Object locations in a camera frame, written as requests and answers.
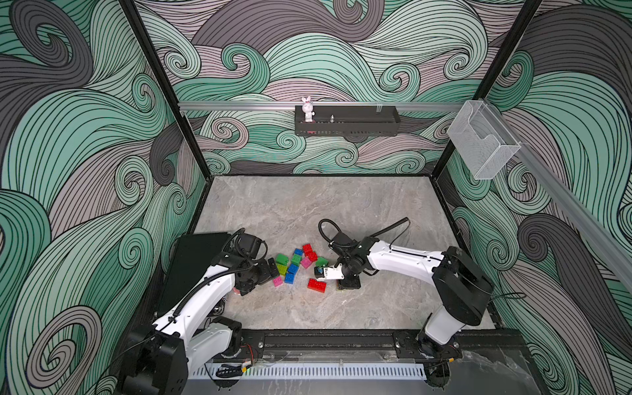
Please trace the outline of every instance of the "toy building block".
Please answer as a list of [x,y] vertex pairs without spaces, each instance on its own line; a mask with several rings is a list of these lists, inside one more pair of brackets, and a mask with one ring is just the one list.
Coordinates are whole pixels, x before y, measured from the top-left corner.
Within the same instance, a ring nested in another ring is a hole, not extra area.
[[312,265],[312,261],[309,258],[303,258],[303,260],[301,260],[301,265],[307,269],[308,267]]
[[279,255],[277,255],[276,262],[279,265],[287,266],[289,262],[289,258],[287,258],[285,255],[280,253]]
[[325,293],[325,288],[327,287],[327,283],[323,281],[316,281],[315,279],[310,279],[310,282],[307,283],[307,288],[313,289],[314,291]]
[[288,266],[288,273],[292,273],[292,274],[298,273],[298,266],[297,265]]
[[285,282],[288,283],[288,284],[294,284],[294,274],[287,273],[285,275]]
[[318,255],[316,255],[314,251],[306,253],[305,256],[312,262],[316,262],[318,260]]
[[285,276],[285,273],[287,273],[287,271],[288,271],[288,267],[285,266],[285,265],[277,264],[277,268],[279,269],[279,274],[282,275],[282,276]]
[[323,257],[318,257],[318,259],[316,260],[315,265],[319,266],[319,267],[325,267],[325,266],[329,265],[329,261],[326,260]]

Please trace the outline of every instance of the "gray marble surface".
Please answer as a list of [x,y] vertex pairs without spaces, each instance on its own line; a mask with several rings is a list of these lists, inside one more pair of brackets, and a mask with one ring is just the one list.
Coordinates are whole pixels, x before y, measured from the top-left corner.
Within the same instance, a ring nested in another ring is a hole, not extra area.
[[[426,177],[216,177],[196,233],[246,228],[265,240],[268,256],[291,256],[311,243],[319,256],[335,261],[317,226],[332,219],[357,240],[409,217],[411,226],[396,245],[445,250],[456,245],[443,210]],[[406,226],[380,236],[391,241]],[[327,226],[332,237],[336,230]],[[436,289],[421,280],[381,271],[362,275],[360,289],[324,294],[307,288],[313,266],[301,267],[294,284],[272,282],[246,296],[228,296],[224,315],[249,329],[398,329],[422,328],[441,305]],[[493,329],[486,313],[480,329]]]

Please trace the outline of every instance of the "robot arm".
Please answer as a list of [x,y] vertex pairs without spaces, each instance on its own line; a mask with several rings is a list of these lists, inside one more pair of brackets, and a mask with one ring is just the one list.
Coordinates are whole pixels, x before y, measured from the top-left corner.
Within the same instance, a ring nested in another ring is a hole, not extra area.
[[[442,253],[414,250],[391,246],[375,235],[357,242],[335,227],[338,234],[328,241],[339,259],[332,267],[316,267],[316,277],[337,279],[341,289],[359,288],[359,275],[365,270],[390,270],[433,284],[443,305],[420,333],[420,349],[429,358],[452,358],[449,353],[454,350],[443,346],[463,326],[480,323],[493,289],[492,281],[459,248],[449,247]],[[117,383],[120,392],[177,395],[188,372],[215,355],[237,355],[241,346],[239,322],[216,317],[203,331],[199,332],[198,327],[233,287],[245,295],[279,275],[274,259],[255,260],[260,244],[265,242],[243,234],[243,229],[238,232],[240,236],[229,248],[222,248],[203,278],[177,306],[152,325],[141,326],[128,336]]]

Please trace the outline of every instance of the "blue building block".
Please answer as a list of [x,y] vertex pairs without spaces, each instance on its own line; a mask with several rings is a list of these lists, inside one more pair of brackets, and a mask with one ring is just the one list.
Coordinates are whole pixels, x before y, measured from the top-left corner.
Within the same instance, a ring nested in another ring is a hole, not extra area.
[[294,284],[294,274],[289,271],[285,274],[285,282],[288,284]]
[[290,265],[288,267],[288,273],[296,274],[297,272],[298,272],[298,266]]

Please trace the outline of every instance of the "wall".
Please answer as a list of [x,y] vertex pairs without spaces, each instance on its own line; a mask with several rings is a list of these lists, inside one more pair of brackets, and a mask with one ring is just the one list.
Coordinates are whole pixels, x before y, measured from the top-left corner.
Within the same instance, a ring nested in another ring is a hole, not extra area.
[[[566,3],[559,0],[550,3]],[[460,102],[521,1],[137,0],[180,100]],[[404,113],[396,137],[294,135],[292,112],[195,111],[214,173],[431,172],[453,114]]]
[[117,0],[3,1],[0,51],[0,382],[94,393],[204,179]]
[[[584,3],[595,5],[533,19],[489,99],[632,253],[632,3]],[[494,303],[523,333],[551,392],[629,394],[632,296],[529,169],[514,159],[493,180],[474,181],[455,153],[439,182],[495,292],[526,293]]]

